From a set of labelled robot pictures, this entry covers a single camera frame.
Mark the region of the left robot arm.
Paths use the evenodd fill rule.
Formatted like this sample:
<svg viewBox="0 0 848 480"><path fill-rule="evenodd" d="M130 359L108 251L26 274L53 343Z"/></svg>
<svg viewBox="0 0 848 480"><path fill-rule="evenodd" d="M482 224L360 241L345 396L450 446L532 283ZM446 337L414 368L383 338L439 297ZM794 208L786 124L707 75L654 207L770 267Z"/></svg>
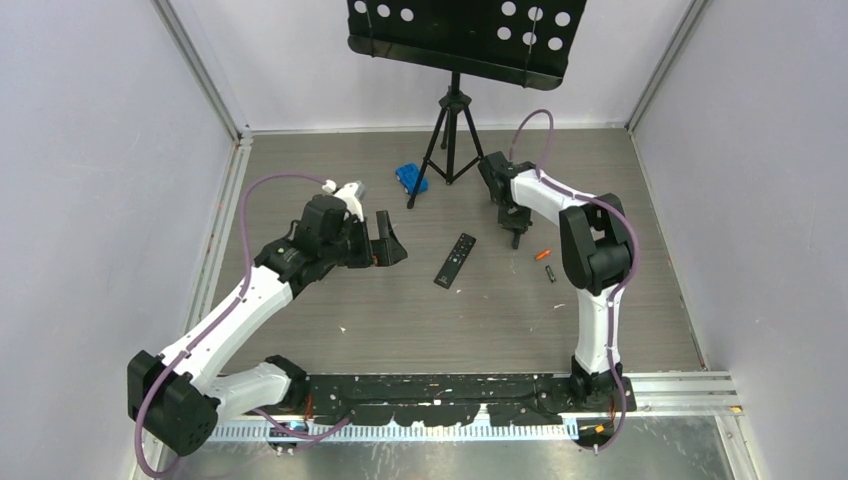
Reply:
<svg viewBox="0 0 848 480"><path fill-rule="evenodd" d="M298 412L311 388L305 370L274 355L223 375L223 367L257 330L333 268L388 267L407 258L388 211L376 214L378 235L353 194L318 194L289 233L266 244L234 290L189 333L153 355L139 351L127 366L128 414L137 427L177 456L197 451L215 427L275 406Z"/></svg>

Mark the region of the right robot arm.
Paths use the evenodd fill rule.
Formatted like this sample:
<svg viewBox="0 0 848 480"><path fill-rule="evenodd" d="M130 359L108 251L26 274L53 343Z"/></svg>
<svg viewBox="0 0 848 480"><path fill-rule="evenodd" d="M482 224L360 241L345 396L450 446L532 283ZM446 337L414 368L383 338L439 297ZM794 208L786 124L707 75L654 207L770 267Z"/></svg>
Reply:
<svg viewBox="0 0 848 480"><path fill-rule="evenodd" d="M578 343L569 387L574 403L596 410L623 382L618 349L619 308L637 264L637 242L619 198L592 196L553 179L531 162L501 152L478 165L499 225L514 245L538 214L559 229L564 273L578 295Z"/></svg>

